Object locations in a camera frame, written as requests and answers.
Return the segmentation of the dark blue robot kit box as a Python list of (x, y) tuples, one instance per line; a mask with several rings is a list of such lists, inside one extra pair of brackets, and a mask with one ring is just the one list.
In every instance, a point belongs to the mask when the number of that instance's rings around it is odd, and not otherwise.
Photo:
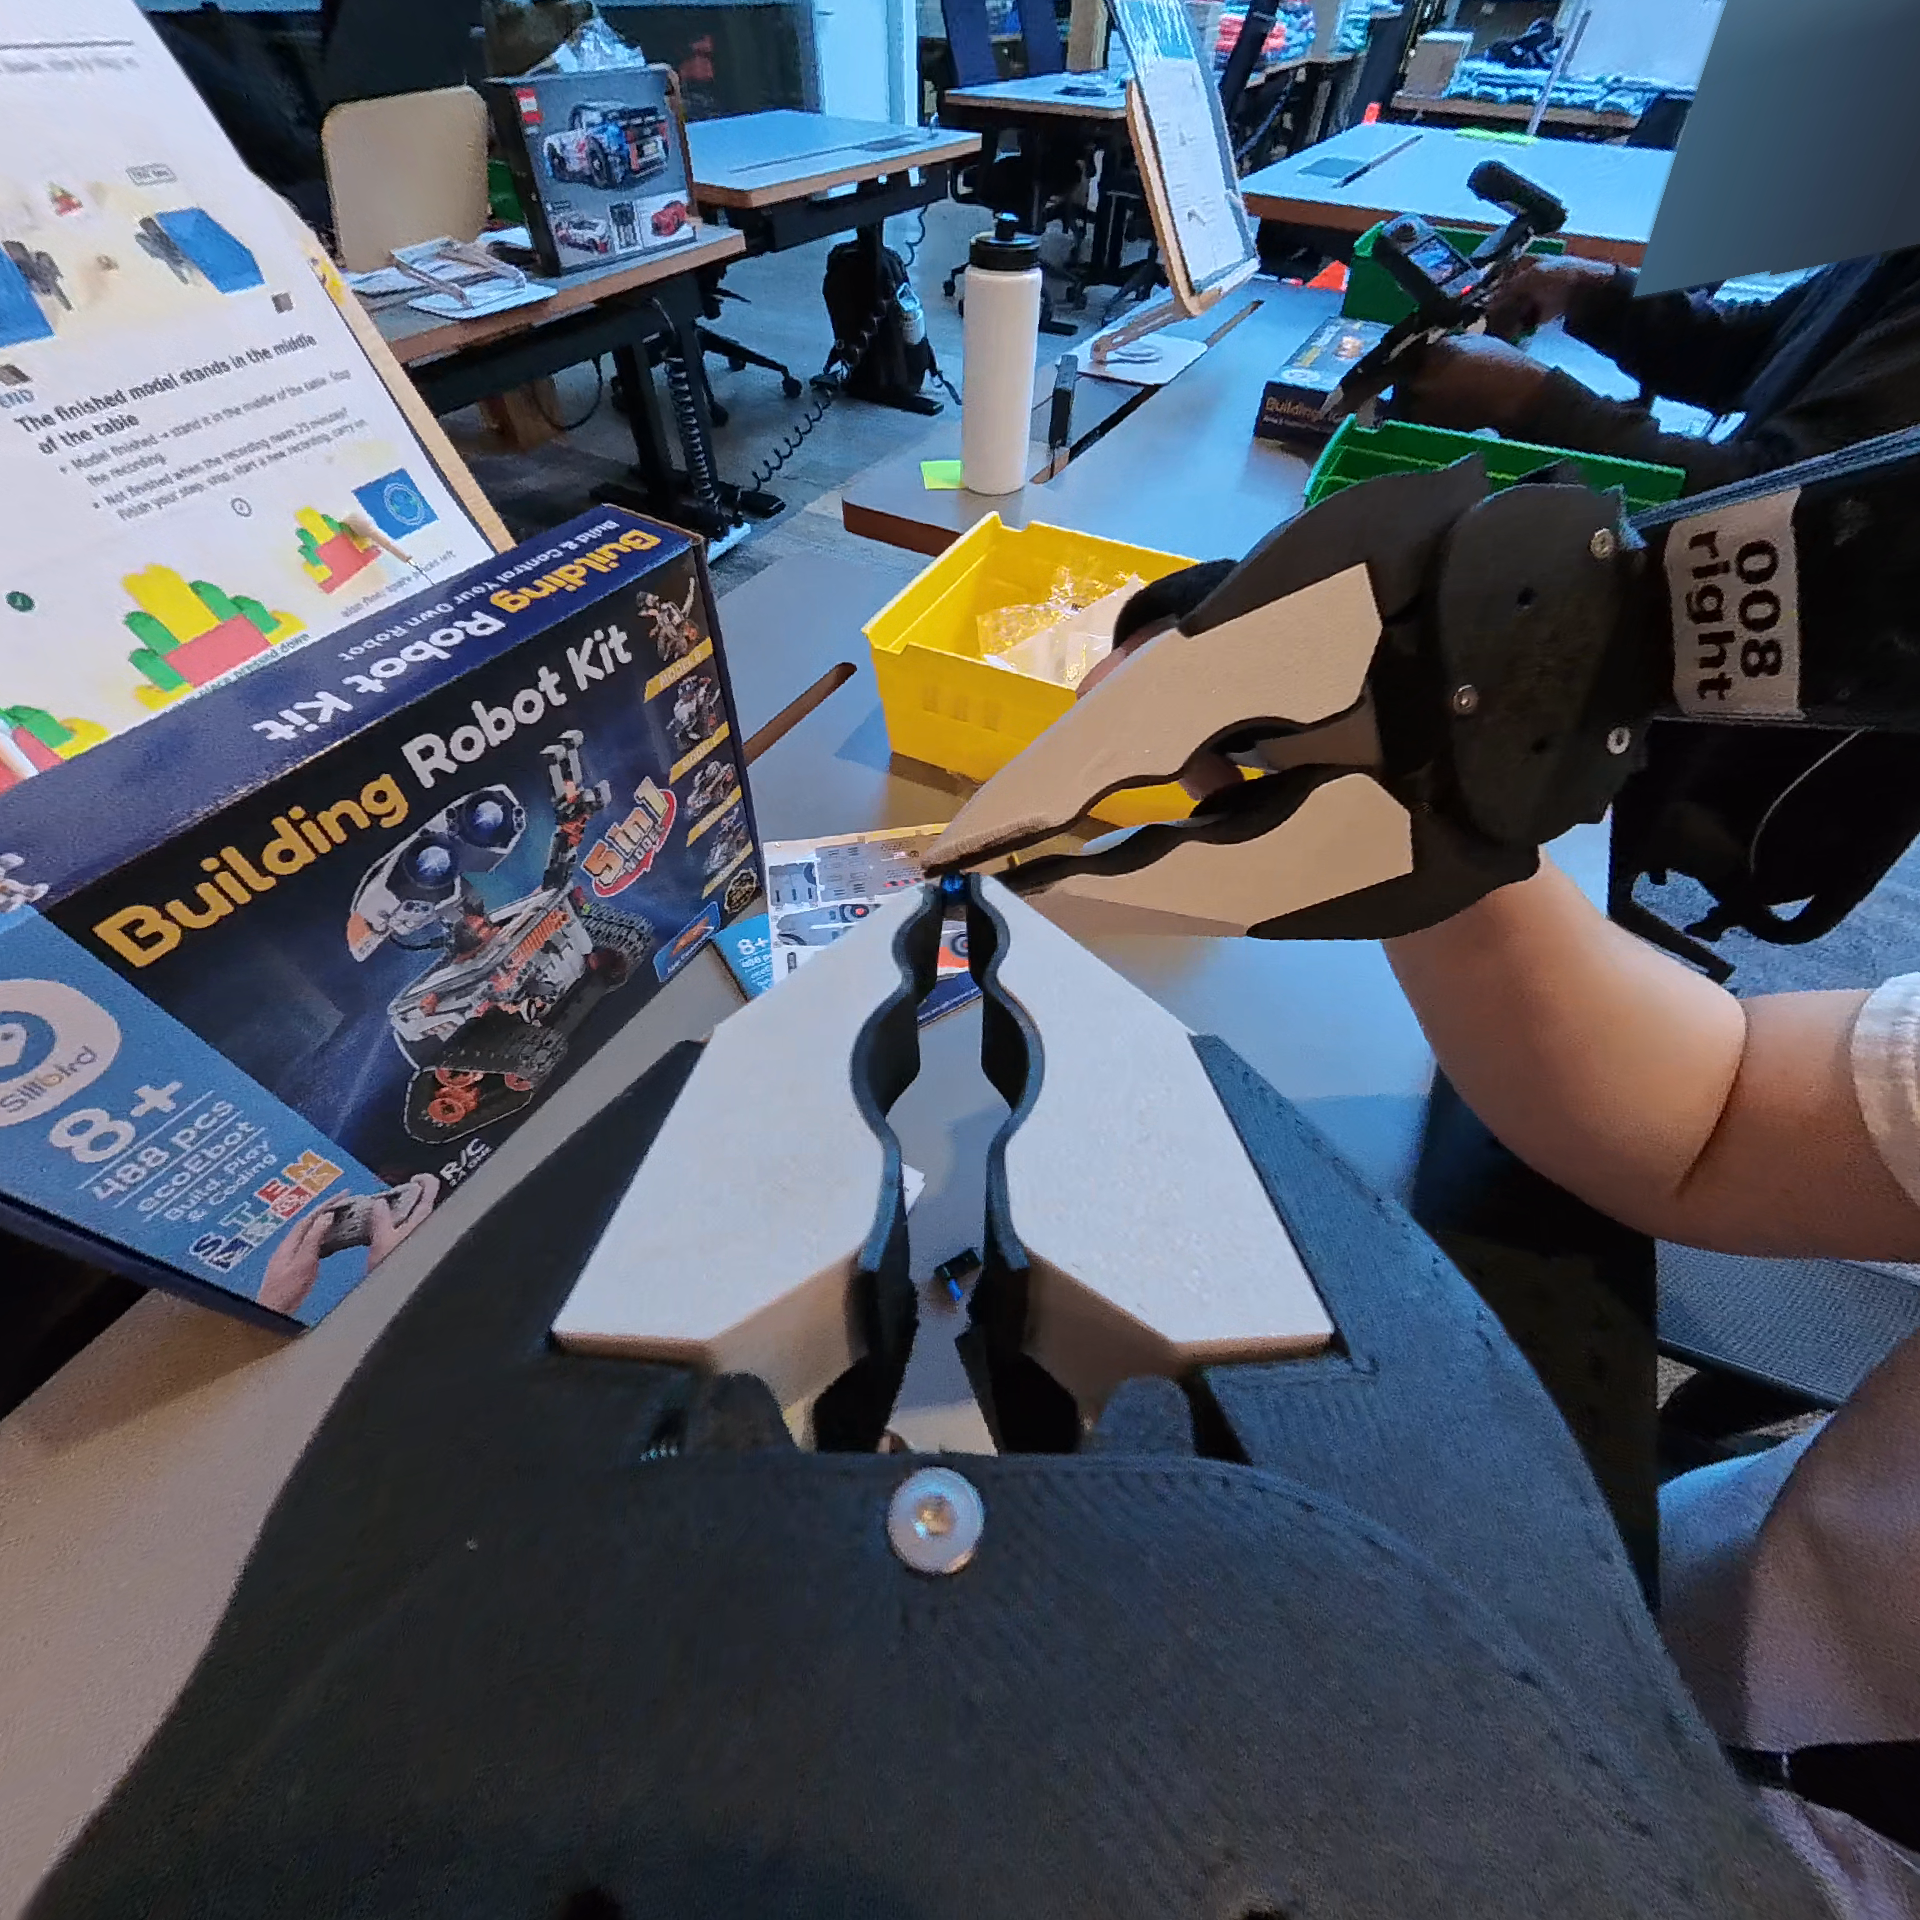
[(757, 896), (700, 534), (597, 509), (3, 797), (3, 1279), (300, 1328)]

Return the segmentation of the car model kit box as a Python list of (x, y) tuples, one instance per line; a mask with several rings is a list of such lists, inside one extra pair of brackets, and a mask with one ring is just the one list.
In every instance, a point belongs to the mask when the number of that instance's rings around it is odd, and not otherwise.
[(544, 277), (700, 242), (665, 64), (488, 78), (482, 102)]

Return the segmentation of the sign board on wooden stand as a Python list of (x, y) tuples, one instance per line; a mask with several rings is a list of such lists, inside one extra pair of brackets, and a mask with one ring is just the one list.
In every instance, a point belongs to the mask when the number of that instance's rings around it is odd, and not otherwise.
[(1090, 373), (1131, 383), (1176, 373), (1147, 337), (1200, 320), (1257, 273), (1211, 55), (1186, 2), (1107, 2), (1127, 50), (1127, 134), (1167, 270), (1167, 298), (1090, 340)]

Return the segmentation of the person's right forearm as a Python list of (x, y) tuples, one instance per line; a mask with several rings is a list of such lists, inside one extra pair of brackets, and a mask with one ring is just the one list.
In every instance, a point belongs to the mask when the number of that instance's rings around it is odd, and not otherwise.
[(1463, 1105), (1595, 1211), (1733, 1258), (1917, 1259), (1851, 1077), (1861, 989), (1736, 1000), (1553, 866), (1385, 957)]

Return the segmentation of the neighbouring grey desk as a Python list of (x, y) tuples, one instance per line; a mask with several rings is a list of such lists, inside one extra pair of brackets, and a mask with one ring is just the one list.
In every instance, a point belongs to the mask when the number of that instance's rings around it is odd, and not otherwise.
[(1257, 307), (1167, 388), (1117, 416), (1060, 477), (1011, 497), (931, 493), (920, 463), (958, 432), (868, 466), (841, 493), (853, 534), (940, 555), (984, 517), (1048, 523), (1178, 559), (1242, 559), (1304, 509), (1312, 457), (1253, 437), (1263, 383), (1329, 315), (1338, 295), (1253, 279)]

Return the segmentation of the grey sticker sheet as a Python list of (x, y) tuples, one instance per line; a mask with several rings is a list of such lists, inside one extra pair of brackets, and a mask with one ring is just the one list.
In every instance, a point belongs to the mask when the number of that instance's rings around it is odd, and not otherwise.
[(815, 838), (774, 838), (761, 845), (772, 951), (808, 957), (835, 942), (853, 923), (876, 914), (880, 900), (924, 884), (924, 853), (943, 825), (864, 828)]

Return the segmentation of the long green plastic bin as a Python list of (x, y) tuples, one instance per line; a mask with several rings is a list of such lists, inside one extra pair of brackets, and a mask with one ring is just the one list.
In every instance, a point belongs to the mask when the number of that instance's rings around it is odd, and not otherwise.
[(1664, 506), (1686, 493), (1686, 473), (1664, 463), (1584, 454), (1552, 443), (1463, 435), (1418, 421), (1361, 424), (1349, 417), (1311, 469), (1304, 506), (1388, 473), (1426, 473), (1478, 457), (1491, 491), (1522, 483), (1549, 466), (1570, 463), (1578, 477), (1605, 493), (1615, 491), (1629, 509)]

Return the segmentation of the white water bottle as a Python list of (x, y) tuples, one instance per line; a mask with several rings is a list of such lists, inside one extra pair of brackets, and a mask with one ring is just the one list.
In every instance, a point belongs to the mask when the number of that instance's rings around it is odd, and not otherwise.
[(971, 244), (964, 273), (964, 485), (1006, 497), (1024, 485), (1043, 320), (1043, 242), (999, 211)]

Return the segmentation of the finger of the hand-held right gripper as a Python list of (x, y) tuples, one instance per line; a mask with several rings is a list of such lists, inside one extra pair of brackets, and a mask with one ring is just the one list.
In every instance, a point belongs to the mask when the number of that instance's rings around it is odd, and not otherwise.
[(1233, 769), (1226, 797), (1004, 884), (1067, 933), (1252, 933), (1415, 872), (1407, 805), (1357, 766)]
[(1375, 766), (1368, 669), (1381, 615), (1365, 565), (1132, 650), (950, 818), (934, 876), (980, 868), (1072, 825), (1117, 789), (1176, 782), (1247, 736), (1281, 769)]

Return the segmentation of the black backpack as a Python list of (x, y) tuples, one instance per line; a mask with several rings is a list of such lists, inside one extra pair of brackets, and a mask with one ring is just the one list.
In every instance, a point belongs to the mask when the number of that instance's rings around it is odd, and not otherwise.
[(823, 299), (832, 346), (823, 373), (811, 383), (820, 395), (876, 401), (919, 417), (934, 417), (943, 407), (928, 385), (958, 395), (928, 342), (912, 268), (882, 242), (882, 228), (861, 228), (831, 249)]

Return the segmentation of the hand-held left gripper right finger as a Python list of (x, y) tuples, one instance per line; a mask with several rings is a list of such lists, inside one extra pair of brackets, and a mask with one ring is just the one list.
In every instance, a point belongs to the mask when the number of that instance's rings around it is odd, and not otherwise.
[(987, 1156), (959, 1354), (999, 1452), (1072, 1452), (1132, 1379), (1292, 1362), (1334, 1324), (1201, 1037), (997, 879), (965, 880)]

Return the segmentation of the small dark robot kit box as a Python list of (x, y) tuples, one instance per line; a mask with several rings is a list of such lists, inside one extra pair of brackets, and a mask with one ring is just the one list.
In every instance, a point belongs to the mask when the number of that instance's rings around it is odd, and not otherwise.
[(1263, 383), (1253, 437), (1260, 443), (1327, 443), (1379, 395), (1381, 342), (1393, 322), (1329, 315)]

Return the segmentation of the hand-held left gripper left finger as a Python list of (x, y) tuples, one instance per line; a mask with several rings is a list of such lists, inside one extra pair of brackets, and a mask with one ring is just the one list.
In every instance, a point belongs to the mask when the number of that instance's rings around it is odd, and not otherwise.
[(825, 1452), (880, 1450), (919, 1331), (902, 1147), (943, 896), (884, 898), (729, 1014), (552, 1323), (562, 1347), (752, 1376)]

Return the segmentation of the pale wooden board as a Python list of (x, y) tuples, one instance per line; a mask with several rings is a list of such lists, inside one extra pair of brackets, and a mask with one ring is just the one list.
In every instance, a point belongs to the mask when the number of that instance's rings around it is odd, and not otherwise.
[(470, 85), (332, 104), (319, 139), (341, 264), (369, 273), (409, 244), (472, 242), (489, 204), (488, 129)]

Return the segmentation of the clear plastic parts bags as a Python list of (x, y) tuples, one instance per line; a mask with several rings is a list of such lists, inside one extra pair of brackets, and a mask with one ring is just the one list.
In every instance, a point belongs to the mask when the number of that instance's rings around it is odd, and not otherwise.
[(1060, 565), (1033, 605), (1006, 605), (977, 617), (977, 650), (1024, 680), (1077, 690), (1114, 654), (1117, 621), (1147, 581)]

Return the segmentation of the yellow plastic bin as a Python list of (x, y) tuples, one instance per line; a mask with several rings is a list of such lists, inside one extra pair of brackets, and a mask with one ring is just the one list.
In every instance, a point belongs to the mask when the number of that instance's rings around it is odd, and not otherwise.
[(891, 752), (991, 779), (1075, 706), (1075, 692), (992, 667), (980, 621), (1043, 605), (1065, 576), (1119, 589), (1186, 565), (1159, 548), (984, 517), (864, 623)]

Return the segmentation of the wood-edged background desk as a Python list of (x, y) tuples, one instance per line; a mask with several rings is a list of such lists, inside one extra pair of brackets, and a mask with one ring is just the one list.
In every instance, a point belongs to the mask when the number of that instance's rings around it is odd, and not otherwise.
[(708, 401), (697, 392), (693, 360), (703, 277), (745, 252), (741, 232), (700, 225), (688, 249), (544, 279), (544, 299), (478, 320), (438, 320), (398, 303), (369, 310), (353, 289), (345, 315), (384, 340), (431, 416), (611, 355), (627, 385), (638, 466), (631, 479), (606, 483), (603, 498), (726, 539), (730, 517), (713, 469)]

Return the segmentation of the blue booklet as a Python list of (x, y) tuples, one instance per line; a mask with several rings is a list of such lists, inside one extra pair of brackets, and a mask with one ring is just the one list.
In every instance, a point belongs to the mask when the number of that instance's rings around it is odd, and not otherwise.
[[(847, 937), (857, 923), (876, 914), (876, 900), (813, 903), (776, 914), (754, 914), (730, 923), (714, 942), (726, 952), (736, 984), (745, 996), (763, 996), (779, 980), (799, 970), (808, 957)], [(980, 1000), (965, 963), (965, 921), (946, 914), (940, 927), (936, 984), (924, 996), (919, 1021), (934, 1020)]]

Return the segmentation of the white instruction sign board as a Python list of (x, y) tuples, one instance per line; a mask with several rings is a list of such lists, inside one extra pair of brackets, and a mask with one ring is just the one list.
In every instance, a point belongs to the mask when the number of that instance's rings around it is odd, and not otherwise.
[(3, 788), (505, 548), (135, 2), (3, 2)]

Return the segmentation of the grey background desk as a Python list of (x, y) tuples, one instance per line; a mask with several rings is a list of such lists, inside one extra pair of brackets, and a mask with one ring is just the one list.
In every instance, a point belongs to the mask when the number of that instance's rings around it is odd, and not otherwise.
[(880, 264), (884, 219), (946, 198), (980, 134), (767, 109), (688, 125), (685, 154), (703, 216), (752, 259), (853, 232)]

